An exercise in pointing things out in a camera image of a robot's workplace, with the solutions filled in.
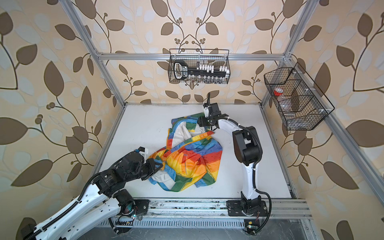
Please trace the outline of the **rainbow coloured jacket white lining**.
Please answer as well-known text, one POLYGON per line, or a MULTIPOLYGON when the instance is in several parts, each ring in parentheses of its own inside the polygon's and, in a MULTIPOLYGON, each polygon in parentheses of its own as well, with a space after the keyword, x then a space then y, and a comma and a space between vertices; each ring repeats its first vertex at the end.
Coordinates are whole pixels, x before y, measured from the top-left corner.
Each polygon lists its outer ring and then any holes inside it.
POLYGON ((172 119, 166 146, 151 155, 163 167, 149 181, 168 192, 206 187, 217 181, 223 148, 208 127, 198 123, 204 113, 172 119))

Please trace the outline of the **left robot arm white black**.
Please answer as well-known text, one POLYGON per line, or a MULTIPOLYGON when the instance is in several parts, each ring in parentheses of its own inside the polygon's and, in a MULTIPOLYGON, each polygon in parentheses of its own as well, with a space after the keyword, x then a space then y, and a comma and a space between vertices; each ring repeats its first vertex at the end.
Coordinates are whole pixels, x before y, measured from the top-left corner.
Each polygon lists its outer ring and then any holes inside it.
POLYGON ((135 150, 116 161, 107 170, 93 175, 80 195, 47 220, 29 223, 21 229, 24 240, 77 240, 82 235, 113 218, 125 215, 135 218, 146 213, 148 200, 139 203, 126 190, 127 182, 152 177, 162 168, 160 161, 145 159, 145 153, 135 150))

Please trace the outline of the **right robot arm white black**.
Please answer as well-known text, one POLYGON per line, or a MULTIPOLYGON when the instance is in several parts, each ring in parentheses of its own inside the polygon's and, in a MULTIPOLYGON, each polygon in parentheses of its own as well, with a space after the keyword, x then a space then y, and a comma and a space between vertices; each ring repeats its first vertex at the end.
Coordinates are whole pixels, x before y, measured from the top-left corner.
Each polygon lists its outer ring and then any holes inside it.
POLYGON ((216 127, 233 137, 234 153, 236 159, 242 164, 243 188, 241 198, 237 205, 227 203, 229 210, 239 212, 243 216, 270 216, 272 199, 270 195, 257 187, 257 171, 262 160, 263 149, 254 127, 244 127, 231 119, 227 114, 221 113, 217 103, 209 101, 203 104, 204 115, 199 118, 198 124, 202 127, 216 127))

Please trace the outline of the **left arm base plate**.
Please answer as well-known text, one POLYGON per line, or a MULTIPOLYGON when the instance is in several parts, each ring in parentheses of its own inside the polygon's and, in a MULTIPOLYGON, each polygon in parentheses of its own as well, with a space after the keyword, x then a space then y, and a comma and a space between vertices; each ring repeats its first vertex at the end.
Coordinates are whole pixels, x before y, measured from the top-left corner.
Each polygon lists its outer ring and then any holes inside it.
POLYGON ((150 200, 136 199, 130 201, 125 207, 123 213, 127 216, 133 217, 134 215, 145 215, 149 209, 150 200))

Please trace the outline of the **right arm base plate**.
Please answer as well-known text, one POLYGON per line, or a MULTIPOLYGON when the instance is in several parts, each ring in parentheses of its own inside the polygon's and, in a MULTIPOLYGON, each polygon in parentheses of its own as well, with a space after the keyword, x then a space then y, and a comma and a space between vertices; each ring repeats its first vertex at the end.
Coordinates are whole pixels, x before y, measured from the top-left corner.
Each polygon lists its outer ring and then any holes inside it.
POLYGON ((268 208, 265 201, 229 200, 226 202, 230 217, 266 217, 268 208))

